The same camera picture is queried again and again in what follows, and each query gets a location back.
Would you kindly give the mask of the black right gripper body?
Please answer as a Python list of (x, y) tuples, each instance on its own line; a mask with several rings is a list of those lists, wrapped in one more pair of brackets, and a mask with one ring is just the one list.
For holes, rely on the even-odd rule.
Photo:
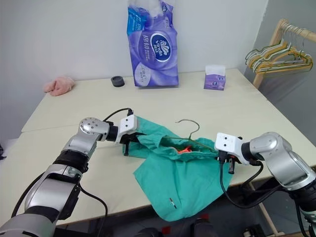
[(231, 155), (231, 154), (225, 154), (224, 163), (229, 163), (229, 162), (236, 162), (238, 164), (241, 164), (240, 160), (236, 156)]

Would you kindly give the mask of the olive wire hanger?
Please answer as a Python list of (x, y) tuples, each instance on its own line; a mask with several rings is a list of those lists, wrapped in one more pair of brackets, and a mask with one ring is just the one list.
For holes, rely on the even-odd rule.
[(216, 152), (213, 146), (192, 138), (192, 135), (194, 133), (198, 132), (200, 129), (200, 125), (196, 121), (194, 121), (192, 119), (184, 118), (184, 119), (180, 119), (180, 120), (176, 121), (175, 123), (183, 123), (183, 122), (193, 123), (196, 126), (196, 129), (192, 130), (189, 133), (189, 136), (187, 136), (187, 137), (163, 136), (161, 138), (161, 140), (165, 143), (170, 143), (170, 144), (176, 145), (177, 147), (189, 146), (191, 148), (191, 150), (193, 150), (193, 151), (197, 151), (197, 150), (202, 149), (202, 150), (208, 150), (209, 152), (212, 152), (212, 153)]

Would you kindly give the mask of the large purple tissue pack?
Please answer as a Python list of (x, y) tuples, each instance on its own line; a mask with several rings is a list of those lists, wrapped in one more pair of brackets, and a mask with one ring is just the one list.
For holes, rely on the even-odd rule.
[(127, 37), (136, 87), (178, 86), (175, 0), (128, 0)]

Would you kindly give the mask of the hangers on wooden rack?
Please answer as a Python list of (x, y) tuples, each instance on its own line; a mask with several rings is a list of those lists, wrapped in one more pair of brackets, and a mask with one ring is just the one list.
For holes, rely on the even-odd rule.
[[(309, 29), (297, 27), (293, 24), (290, 24), (287, 19), (280, 19), (276, 25), (276, 28), (274, 29), (274, 32), (272, 34), (272, 37), (271, 37), (268, 45), (276, 44), (282, 38), (284, 38), (286, 41), (292, 42), (293, 45), (297, 49), (302, 49), (304, 51), (303, 46), (302, 47), (297, 46), (297, 43), (295, 42), (296, 37), (301, 37), (303, 41), (309, 40), (311, 42), (316, 43), (316, 32), (313, 32)], [(295, 71), (309, 71), (309, 70), (308, 69), (300, 69), (300, 70), (285, 71), (285, 72), (295, 72)], [(279, 73), (268, 73), (268, 74), (256, 74), (256, 73), (254, 73), (255, 78), (254, 78), (252, 84), (258, 89), (261, 86), (264, 77), (266, 77), (269, 74), (279, 74)]]

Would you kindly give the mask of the pink cloth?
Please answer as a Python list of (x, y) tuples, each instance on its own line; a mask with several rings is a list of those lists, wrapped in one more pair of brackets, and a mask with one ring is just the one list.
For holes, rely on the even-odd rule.
[(46, 84), (43, 91), (51, 96), (60, 96), (71, 91), (74, 86), (75, 81), (72, 78), (61, 76)]

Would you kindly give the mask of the green shorts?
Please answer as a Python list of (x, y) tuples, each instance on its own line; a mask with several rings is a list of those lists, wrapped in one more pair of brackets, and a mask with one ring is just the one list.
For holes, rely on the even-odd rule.
[[(142, 158), (134, 177), (157, 215), (171, 222), (191, 217), (223, 194), (232, 179), (229, 164), (223, 165), (220, 181), (218, 152), (193, 151), (189, 146), (177, 147), (161, 140), (163, 136), (178, 136), (164, 126), (137, 118), (139, 143), (129, 144), (129, 156)], [(207, 138), (198, 141), (214, 147)]]

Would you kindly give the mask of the dark grey round holder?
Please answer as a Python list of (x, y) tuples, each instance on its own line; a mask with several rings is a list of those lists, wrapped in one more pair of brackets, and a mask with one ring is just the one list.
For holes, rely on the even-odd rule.
[(125, 82), (122, 76), (111, 77), (111, 82), (114, 87), (122, 87), (125, 85)]

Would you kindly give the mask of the small purple tissue box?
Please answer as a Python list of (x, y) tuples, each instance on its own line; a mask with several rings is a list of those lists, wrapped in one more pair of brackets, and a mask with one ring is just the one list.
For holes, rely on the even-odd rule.
[(226, 67), (224, 65), (206, 65), (204, 89), (224, 90), (226, 83)]

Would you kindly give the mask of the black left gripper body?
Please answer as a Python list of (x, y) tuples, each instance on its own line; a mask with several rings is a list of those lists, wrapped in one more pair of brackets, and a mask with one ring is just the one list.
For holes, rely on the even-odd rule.
[(132, 134), (124, 134), (121, 137), (120, 143), (125, 145), (125, 148), (129, 148), (131, 142), (139, 143), (138, 137), (144, 135), (143, 133), (135, 132)]

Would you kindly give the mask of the dark rounded shape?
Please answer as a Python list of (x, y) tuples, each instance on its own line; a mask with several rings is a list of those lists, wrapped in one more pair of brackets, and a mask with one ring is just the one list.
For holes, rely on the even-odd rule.
[(133, 237), (164, 237), (162, 232), (156, 228), (144, 228), (137, 232)]
[(207, 219), (196, 219), (192, 224), (192, 237), (219, 237)]

